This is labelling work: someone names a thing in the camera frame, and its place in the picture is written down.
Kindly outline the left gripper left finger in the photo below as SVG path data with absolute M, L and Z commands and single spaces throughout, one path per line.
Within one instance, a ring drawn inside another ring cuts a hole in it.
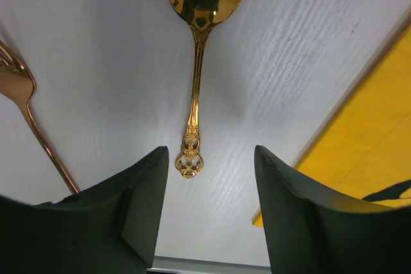
M 1 198 L 2 273 L 146 273 L 168 179 L 159 146 L 122 172 L 58 203 Z

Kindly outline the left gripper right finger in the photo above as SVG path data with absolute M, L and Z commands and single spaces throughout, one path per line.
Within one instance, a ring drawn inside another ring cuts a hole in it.
M 264 146 L 254 169 L 272 273 L 409 273 L 410 208 L 340 193 Z

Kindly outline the yellow Pikachu cloth mat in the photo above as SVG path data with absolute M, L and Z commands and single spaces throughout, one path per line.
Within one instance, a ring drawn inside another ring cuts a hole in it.
M 296 169 L 389 207 L 410 205 L 410 29 L 399 36 Z

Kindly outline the copper fork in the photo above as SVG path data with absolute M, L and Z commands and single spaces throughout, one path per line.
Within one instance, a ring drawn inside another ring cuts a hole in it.
M 46 152 L 69 191 L 72 194 L 79 193 L 80 189 L 73 177 L 36 123 L 34 113 L 30 108 L 31 99 L 36 90 L 37 83 L 25 61 L 2 42 L 1 94 L 17 105 L 30 130 Z

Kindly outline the gold spoon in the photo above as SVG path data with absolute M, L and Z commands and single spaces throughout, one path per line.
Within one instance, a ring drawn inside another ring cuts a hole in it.
M 175 13 L 188 24 L 195 44 L 193 83 L 188 120 L 175 168 L 186 179 L 195 177 L 204 167 L 200 152 L 199 101 L 202 62 L 212 29 L 227 20 L 241 0 L 168 0 Z

